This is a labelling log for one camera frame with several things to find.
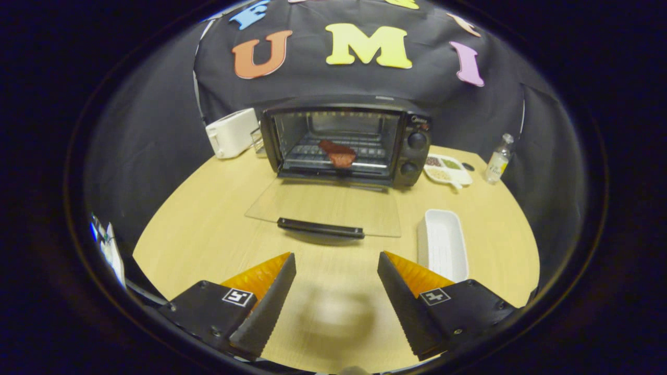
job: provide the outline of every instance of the plastic bottle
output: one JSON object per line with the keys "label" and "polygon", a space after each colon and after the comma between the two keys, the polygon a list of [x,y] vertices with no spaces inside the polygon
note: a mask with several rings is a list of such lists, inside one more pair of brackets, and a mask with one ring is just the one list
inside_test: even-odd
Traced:
{"label": "plastic bottle", "polygon": [[505,172],[505,168],[512,158],[514,137],[505,133],[502,139],[503,142],[496,148],[489,164],[486,166],[486,181],[492,185],[500,180],[500,176]]}

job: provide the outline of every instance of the white tray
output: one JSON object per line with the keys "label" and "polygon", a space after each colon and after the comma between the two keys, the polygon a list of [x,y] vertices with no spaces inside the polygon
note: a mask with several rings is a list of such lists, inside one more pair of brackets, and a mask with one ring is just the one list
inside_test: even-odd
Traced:
{"label": "white tray", "polygon": [[453,281],[468,279],[461,221],[452,211],[428,210],[417,228],[417,262]]}
{"label": "white tray", "polygon": [[[468,171],[466,171],[465,167],[457,159],[454,159],[451,156],[438,155],[436,153],[429,153],[428,157],[435,158],[438,161],[438,165],[424,165],[424,172],[430,179],[440,183],[459,183],[460,185],[470,185],[472,183],[472,177],[470,177]],[[445,163],[442,162],[443,159],[456,164],[459,169],[446,166]],[[438,177],[436,175],[437,171],[442,171],[448,174],[450,178]]]}

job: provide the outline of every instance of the felt letter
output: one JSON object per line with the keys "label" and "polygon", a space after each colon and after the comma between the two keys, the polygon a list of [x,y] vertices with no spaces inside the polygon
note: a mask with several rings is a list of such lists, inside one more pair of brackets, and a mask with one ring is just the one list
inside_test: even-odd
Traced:
{"label": "felt letter", "polygon": [[415,0],[384,0],[389,4],[398,5],[399,7],[409,9],[419,9],[419,5],[415,4]]}
{"label": "felt letter", "polygon": [[271,57],[269,61],[260,65],[255,65],[253,61],[255,46],[259,44],[259,39],[253,39],[234,47],[231,52],[235,55],[234,71],[236,75],[244,79],[251,79],[276,71],[285,62],[287,37],[291,34],[291,30],[269,34],[266,40],[271,42]]}
{"label": "felt letter", "polygon": [[471,33],[472,35],[475,35],[476,37],[481,37],[481,35],[477,31],[473,30],[474,26],[470,25],[468,22],[466,22],[465,19],[462,19],[461,17],[459,17],[457,15],[453,15],[451,13],[447,13],[447,15],[450,16],[451,18],[453,18],[454,21],[456,21],[456,23],[458,23],[460,27],[463,27],[463,30],[466,30],[468,33]]}
{"label": "felt letter", "polygon": [[467,45],[456,43],[455,41],[451,41],[450,44],[456,49],[456,53],[458,53],[459,56],[459,64],[461,66],[461,69],[456,73],[456,76],[463,82],[472,83],[479,87],[484,86],[484,80],[480,77],[480,72],[477,69],[477,61],[475,60],[477,51]]}
{"label": "felt letter", "polygon": [[240,11],[237,15],[230,18],[229,22],[237,21],[238,23],[241,24],[241,26],[239,26],[239,30],[243,30],[246,27],[264,18],[266,13],[262,12],[266,11],[267,9],[266,5],[264,4],[268,3],[269,0],[260,1],[259,3],[256,3],[255,5],[251,6],[250,8]]}
{"label": "felt letter", "polygon": [[350,48],[357,54],[359,60],[368,64],[378,49],[380,56],[378,64],[386,67],[409,69],[412,61],[406,56],[406,47],[403,38],[408,34],[405,30],[395,27],[381,26],[371,36],[367,37],[351,23],[332,23],[324,28],[333,34],[333,51],[327,57],[327,64],[347,65],[354,62],[350,55]]}

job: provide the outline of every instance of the wooden table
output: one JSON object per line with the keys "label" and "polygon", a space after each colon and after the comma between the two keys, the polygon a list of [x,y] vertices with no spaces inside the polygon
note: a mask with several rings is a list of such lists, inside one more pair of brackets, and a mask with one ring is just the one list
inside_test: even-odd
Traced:
{"label": "wooden table", "polygon": [[516,307],[537,286],[538,250],[528,221],[500,182],[483,179],[476,154],[432,146],[475,167],[460,192],[422,175],[407,192],[390,190],[401,237],[366,236],[350,246],[323,246],[289,236],[275,222],[245,216],[275,179],[268,160],[249,150],[214,157],[160,207],[134,251],[155,287],[172,299],[199,280],[222,282],[284,252],[297,275],[263,358],[334,374],[346,366],[381,372],[417,364],[377,274],[382,250],[416,262],[417,226],[428,209],[452,210],[461,220],[470,278]]}

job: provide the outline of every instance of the white toaster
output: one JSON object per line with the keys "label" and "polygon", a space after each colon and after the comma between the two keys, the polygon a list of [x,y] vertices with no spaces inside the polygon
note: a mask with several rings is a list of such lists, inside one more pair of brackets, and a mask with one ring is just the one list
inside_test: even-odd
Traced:
{"label": "white toaster", "polygon": [[254,108],[242,109],[206,126],[206,134],[218,159],[237,157],[252,145],[250,133],[257,129]]}

